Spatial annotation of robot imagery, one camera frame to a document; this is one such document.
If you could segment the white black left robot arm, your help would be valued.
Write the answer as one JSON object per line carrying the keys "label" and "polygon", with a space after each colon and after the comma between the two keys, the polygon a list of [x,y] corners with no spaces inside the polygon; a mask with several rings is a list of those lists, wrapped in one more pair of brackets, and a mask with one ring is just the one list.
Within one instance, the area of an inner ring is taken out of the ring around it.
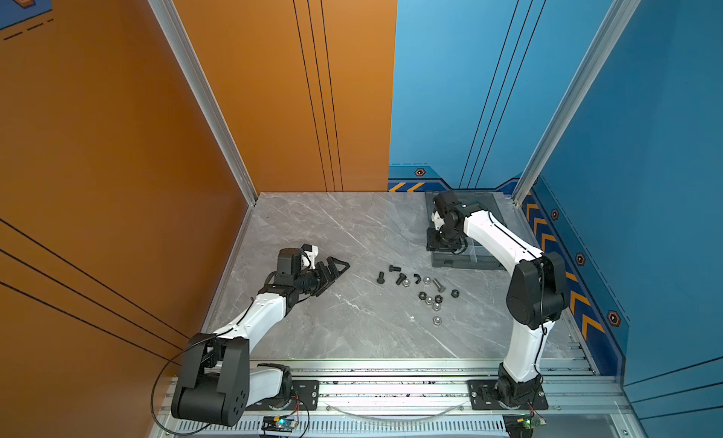
{"label": "white black left robot arm", "polygon": [[273,270],[250,306],[210,334],[190,338],[171,401],[171,415],[231,427],[246,409],[269,400],[284,407],[296,397],[291,369],[250,364],[250,354],[292,309],[329,289],[351,265],[304,244],[279,251]]}

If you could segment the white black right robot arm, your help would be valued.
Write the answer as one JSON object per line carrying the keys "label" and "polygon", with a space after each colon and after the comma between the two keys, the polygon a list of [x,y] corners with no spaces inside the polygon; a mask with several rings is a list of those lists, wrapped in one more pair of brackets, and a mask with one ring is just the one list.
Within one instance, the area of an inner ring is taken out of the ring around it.
{"label": "white black right robot arm", "polygon": [[502,407],[533,407],[543,393],[540,360],[548,336],[570,306],[565,260],[523,240],[480,204],[452,191],[433,197],[431,251],[455,252],[470,238],[511,275],[506,307],[514,320],[508,353],[499,366],[493,399]]}

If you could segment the grey plastic organizer box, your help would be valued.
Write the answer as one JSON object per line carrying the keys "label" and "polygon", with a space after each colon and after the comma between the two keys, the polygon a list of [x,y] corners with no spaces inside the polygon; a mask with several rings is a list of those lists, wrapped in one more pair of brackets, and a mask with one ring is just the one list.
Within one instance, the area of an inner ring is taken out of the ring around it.
{"label": "grey plastic organizer box", "polygon": [[[459,200],[465,204],[479,204],[489,210],[502,224],[506,224],[500,203],[504,195],[493,191],[462,191],[457,194]],[[433,220],[429,220],[427,229],[427,251],[430,253],[431,265],[434,268],[449,268],[460,270],[502,270],[504,267],[490,252],[472,238],[459,242],[454,251],[444,251],[436,247],[433,242]]]}

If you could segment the silver bolt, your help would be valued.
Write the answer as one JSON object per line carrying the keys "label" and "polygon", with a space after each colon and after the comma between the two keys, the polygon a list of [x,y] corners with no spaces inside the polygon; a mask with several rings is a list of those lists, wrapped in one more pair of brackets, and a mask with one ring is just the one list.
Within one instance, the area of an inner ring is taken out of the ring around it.
{"label": "silver bolt", "polygon": [[433,279],[433,283],[435,287],[437,287],[439,293],[444,293],[444,291],[446,291],[446,287],[438,279]]}

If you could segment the left green circuit board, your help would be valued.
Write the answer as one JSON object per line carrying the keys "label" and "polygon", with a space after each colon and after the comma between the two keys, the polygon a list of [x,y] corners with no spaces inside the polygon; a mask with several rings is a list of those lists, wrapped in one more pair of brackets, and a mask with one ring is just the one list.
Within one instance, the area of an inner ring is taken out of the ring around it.
{"label": "left green circuit board", "polygon": [[299,421],[289,417],[263,417],[261,433],[269,434],[290,434],[297,430]]}

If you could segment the green circuit board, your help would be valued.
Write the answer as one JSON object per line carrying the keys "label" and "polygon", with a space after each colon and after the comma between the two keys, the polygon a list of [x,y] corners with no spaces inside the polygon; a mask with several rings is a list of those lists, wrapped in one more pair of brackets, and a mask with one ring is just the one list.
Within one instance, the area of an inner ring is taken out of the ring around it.
{"label": "green circuit board", "polygon": [[297,430],[299,421],[289,417],[263,417],[261,433],[269,434],[290,434]]}
{"label": "green circuit board", "polygon": [[506,420],[506,431],[513,436],[531,437],[534,430],[547,425],[544,417],[510,417]]}

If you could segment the right green circuit board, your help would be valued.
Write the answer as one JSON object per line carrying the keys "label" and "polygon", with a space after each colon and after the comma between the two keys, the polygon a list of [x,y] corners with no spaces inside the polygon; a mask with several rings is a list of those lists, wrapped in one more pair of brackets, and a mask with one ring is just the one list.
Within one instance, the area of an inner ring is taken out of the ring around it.
{"label": "right green circuit board", "polygon": [[547,425],[544,417],[510,417],[506,420],[506,431],[513,436],[531,437],[534,430]]}

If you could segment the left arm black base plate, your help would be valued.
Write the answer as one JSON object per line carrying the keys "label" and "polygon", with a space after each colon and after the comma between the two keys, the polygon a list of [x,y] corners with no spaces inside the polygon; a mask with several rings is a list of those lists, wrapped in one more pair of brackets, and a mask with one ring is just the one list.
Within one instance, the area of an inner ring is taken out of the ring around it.
{"label": "left arm black base plate", "polygon": [[293,379],[289,389],[282,391],[273,398],[264,398],[251,403],[248,411],[281,411],[291,412],[301,401],[301,411],[313,412],[317,409],[319,399],[320,381],[309,379]]}

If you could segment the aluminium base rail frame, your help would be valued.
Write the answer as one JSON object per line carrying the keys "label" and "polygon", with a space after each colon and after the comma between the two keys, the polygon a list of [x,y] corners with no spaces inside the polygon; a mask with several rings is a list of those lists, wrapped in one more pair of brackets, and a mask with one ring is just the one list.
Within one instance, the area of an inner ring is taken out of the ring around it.
{"label": "aluminium base rail frame", "polygon": [[[295,437],[643,437],[618,381],[586,357],[542,361],[541,406],[495,410],[472,382],[495,359],[287,360],[311,404]],[[525,418],[533,428],[523,429]]]}

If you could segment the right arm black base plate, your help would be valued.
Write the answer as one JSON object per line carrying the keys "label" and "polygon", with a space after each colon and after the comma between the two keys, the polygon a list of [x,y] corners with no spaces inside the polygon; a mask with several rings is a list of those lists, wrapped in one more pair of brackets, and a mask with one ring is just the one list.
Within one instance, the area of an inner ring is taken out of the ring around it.
{"label": "right arm black base plate", "polygon": [[467,382],[469,398],[475,411],[483,410],[527,410],[549,409],[549,403],[542,389],[542,377],[525,383],[508,379],[483,379]]}

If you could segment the aluminium right corner post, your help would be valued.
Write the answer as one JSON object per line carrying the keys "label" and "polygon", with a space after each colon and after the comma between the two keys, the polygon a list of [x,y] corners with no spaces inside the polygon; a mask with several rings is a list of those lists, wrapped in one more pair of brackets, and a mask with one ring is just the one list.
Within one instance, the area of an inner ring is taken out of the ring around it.
{"label": "aluminium right corner post", "polygon": [[619,42],[619,38],[627,28],[641,1],[613,0],[512,193],[512,203],[516,208],[520,208],[527,195],[531,193],[533,185]]}

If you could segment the aluminium corner post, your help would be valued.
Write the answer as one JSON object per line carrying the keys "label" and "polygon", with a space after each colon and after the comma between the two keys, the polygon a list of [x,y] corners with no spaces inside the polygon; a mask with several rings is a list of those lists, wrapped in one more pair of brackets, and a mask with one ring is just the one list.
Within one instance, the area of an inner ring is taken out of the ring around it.
{"label": "aluminium corner post", "polygon": [[247,204],[256,206],[258,193],[173,0],[147,0],[147,2],[237,186]]}
{"label": "aluminium corner post", "polygon": [[619,38],[627,28],[641,1],[613,0],[512,193],[512,203],[516,208],[520,208],[527,195],[531,193],[533,185],[619,42]]}

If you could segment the aluminium left corner post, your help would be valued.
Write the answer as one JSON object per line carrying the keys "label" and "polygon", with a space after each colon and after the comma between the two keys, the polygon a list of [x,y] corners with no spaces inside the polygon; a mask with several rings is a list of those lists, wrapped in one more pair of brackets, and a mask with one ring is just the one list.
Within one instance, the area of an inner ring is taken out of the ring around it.
{"label": "aluminium left corner post", "polygon": [[147,0],[147,2],[237,186],[247,204],[256,206],[258,193],[173,0]]}

